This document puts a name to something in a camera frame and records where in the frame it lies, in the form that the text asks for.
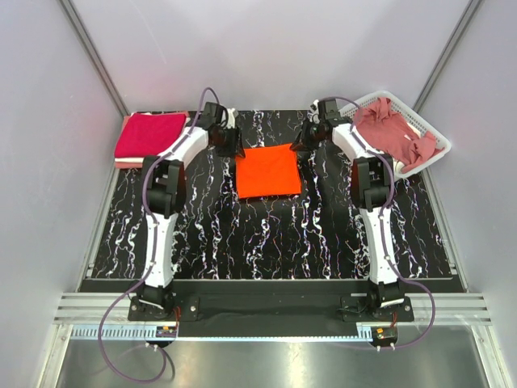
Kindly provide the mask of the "orange t shirt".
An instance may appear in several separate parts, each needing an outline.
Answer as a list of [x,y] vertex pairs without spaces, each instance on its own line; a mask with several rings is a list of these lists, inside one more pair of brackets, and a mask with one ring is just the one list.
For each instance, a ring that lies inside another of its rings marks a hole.
[[301,194],[297,155],[289,144],[244,151],[244,158],[235,158],[240,199]]

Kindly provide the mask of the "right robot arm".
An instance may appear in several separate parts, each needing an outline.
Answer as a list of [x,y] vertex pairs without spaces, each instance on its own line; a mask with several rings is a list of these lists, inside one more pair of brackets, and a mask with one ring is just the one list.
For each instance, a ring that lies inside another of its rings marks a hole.
[[325,140],[331,140],[352,163],[351,200],[364,223],[370,259],[364,312],[380,321],[391,318],[405,300],[400,276],[394,270],[390,208],[394,194],[393,161],[368,145],[350,123],[333,126],[306,119],[291,150],[315,150]]

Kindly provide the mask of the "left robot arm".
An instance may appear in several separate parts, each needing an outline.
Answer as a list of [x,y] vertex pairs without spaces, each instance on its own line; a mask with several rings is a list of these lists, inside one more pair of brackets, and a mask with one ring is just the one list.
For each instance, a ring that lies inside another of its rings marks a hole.
[[147,225],[145,269],[134,289],[132,311],[158,320],[177,312],[172,287],[172,238],[187,200],[186,169],[209,146],[224,158],[245,155],[236,124],[210,124],[205,129],[185,129],[166,151],[144,159],[141,198]]

